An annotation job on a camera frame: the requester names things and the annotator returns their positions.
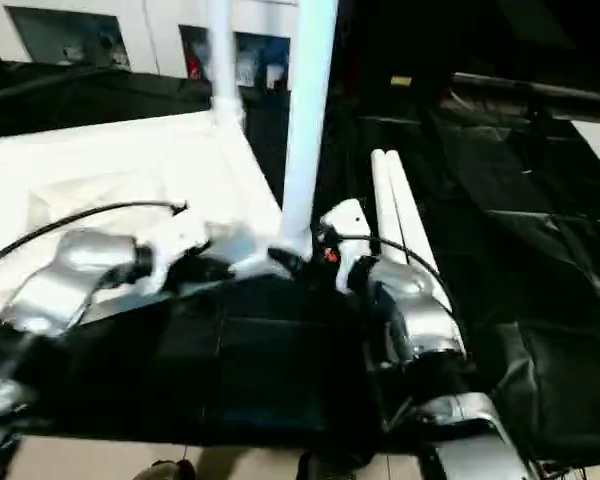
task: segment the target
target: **white vertical bar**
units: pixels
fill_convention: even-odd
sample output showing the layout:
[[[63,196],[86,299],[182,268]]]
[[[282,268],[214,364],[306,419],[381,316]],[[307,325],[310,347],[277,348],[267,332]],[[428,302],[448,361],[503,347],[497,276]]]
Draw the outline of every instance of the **white vertical bar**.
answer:
[[[389,165],[382,150],[371,152],[371,171],[373,173],[373,191],[376,198],[378,232],[380,237],[403,245],[400,222],[393,200]],[[407,263],[404,252],[386,244],[380,245],[382,254],[396,263]]]
[[[388,168],[389,181],[393,190],[393,199],[395,209],[400,222],[400,228],[404,235],[404,241],[408,248],[420,255],[429,265],[438,271],[436,259],[433,256],[427,233],[422,224],[418,206],[413,198],[411,185],[407,180],[407,175],[402,168],[400,156],[395,150],[387,152],[385,161]],[[417,262],[411,262],[414,266],[418,266]],[[442,286],[438,282],[433,282],[433,296],[447,308],[451,308],[451,304]]]
[[[236,86],[236,47],[231,30],[231,0],[207,0],[213,81],[213,109],[220,123],[243,120]]]
[[[158,59],[154,49],[149,19],[142,2],[121,1],[118,10],[118,25],[122,42],[129,58],[132,72],[158,72]]]
[[[184,15],[178,16],[179,6],[176,2],[164,0],[147,0],[147,16],[151,30],[153,44],[158,60],[160,75],[167,77],[187,78],[187,64],[182,49],[182,35],[178,20],[187,24]],[[206,11],[201,17],[207,19]]]
[[[5,62],[30,62],[31,57],[24,47],[11,15],[0,4],[0,59]]]
[[[294,39],[295,70],[284,178],[281,241],[311,254],[309,224],[316,186],[338,0],[302,0]]]

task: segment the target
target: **window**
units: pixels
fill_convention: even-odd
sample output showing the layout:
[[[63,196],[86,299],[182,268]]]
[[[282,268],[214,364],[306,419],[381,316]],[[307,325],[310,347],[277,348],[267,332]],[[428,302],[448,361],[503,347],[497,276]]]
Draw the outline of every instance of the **window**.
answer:
[[[9,12],[34,62],[129,69],[116,17],[22,7]]]
[[[207,30],[180,26],[189,78],[209,80],[211,51]],[[289,76],[289,39],[236,33],[236,81],[241,87],[286,89]]]

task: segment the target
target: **black cloth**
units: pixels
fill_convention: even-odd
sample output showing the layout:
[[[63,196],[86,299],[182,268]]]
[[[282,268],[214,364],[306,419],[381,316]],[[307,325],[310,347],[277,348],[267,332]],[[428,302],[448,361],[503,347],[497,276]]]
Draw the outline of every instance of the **black cloth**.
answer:
[[[334,291],[226,283],[84,325],[38,434],[373,452],[360,321]]]
[[[600,160],[569,122],[411,112],[400,153],[467,347],[526,453],[600,462]]]

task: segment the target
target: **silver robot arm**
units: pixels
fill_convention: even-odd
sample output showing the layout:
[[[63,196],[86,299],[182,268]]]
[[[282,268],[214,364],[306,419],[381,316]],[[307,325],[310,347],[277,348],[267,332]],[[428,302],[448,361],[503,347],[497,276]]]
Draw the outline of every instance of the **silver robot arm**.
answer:
[[[95,230],[64,235],[53,260],[33,273],[0,313],[0,416],[33,400],[25,365],[61,355],[55,341],[77,325],[95,293],[151,273],[151,249]]]
[[[431,277],[414,267],[385,258],[360,257],[349,273],[349,287],[363,296],[388,323],[386,359],[408,372],[425,358],[437,356],[466,362],[458,325],[432,295]],[[431,378],[439,378],[435,371]],[[448,480],[536,479],[533,466],[522,460],[507,434],[491,399],[484,392],[457,389],[462,381],[449,383],[443,394],[431,394],[426,385],[424,401],[412,407],[441,427],[483,422],[485,433],[433,445],[435,456]]]

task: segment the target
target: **wire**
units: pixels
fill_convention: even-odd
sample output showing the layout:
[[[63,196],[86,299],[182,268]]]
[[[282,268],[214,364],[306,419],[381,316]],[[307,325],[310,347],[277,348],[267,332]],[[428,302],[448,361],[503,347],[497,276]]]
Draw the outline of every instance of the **wire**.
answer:
[[[400,405],[398,410],[396,410],[396,413],[393,416],[393,418],[387,423],[387,425],[385,427],[385,430],[387,433],[393,432],[397,427],[399,427],[402,424],[405,417],[411,410],[412,406],[413,406],[413,398],[408,398],[407,400],[405,400],[402,403],[402,405]]]
[[[453,89],[449,89],[449,95],[451,95],[451,98],[453,98],[458,104],[460,104],[462,107],[466,108],[467,110],[475,110],[475,108],[470,105],[469,103],[467,103],[467,101],[463,100],[462,98],[460,98],[460,96],[453,91]]]
[[[2,250],[0,250],[0,260],[2,260],[4,257],[9,255],[13,251],[20,248],[22,245],[29,243],[30,241],[35,240],[36,238],[41,237],[42,235],[45,235],[53,230],[57,230],[58,228],[64,227],[65,225],[76,222],[78,220],[82,220],[83,218],[87,218],[92,215],[97,215],[99,213],[129,207],[165,207],[171,209],[174,215],[186,210],[187,208],[186,205],[176,205],[174,203],[161,201],[120,202],[110,203],[109,205],[91,208],[89,210],[85,210],[84,212],[78,212],[74,213],[73,215],[68,215],[66,217],[61,218],[60,220],[56,220],[53,223],[49,223],[48,225],[45,225],[43,227],[38,228],[37,230],[27,233],[15,242],[10,243]]]
[[[424,268],[427,272],[429,272],[429,274],[433,278],[435,278],[436,282],[438,282],[438,285],[440,285],[440,288],[442,288],[444,293],[449,298],[449,301],[451,301],[451,295],[449,295],[449,290],[447,289],[440,274],[436,271],[435,268],[433,268],[431,266],[431,264],[429,262],[427,262],[424,258],[422,258],[420,255],[418,255],[416,252],[414,252],[410,248],[407,248],[404,245],[400,245],[397,242],[387,240],[386,238],[376,237],[373,235],[338,235],[338,237],[341,240],[368,240],[370,242],[380,242],[380,243],[384,243],[385,245],[389,245],[390,247],[397,248],[398,250],[402,250],[404,253],[407,254],[408,257],[413,258],[416,262],[418,262],[422,266],[422,268]]]

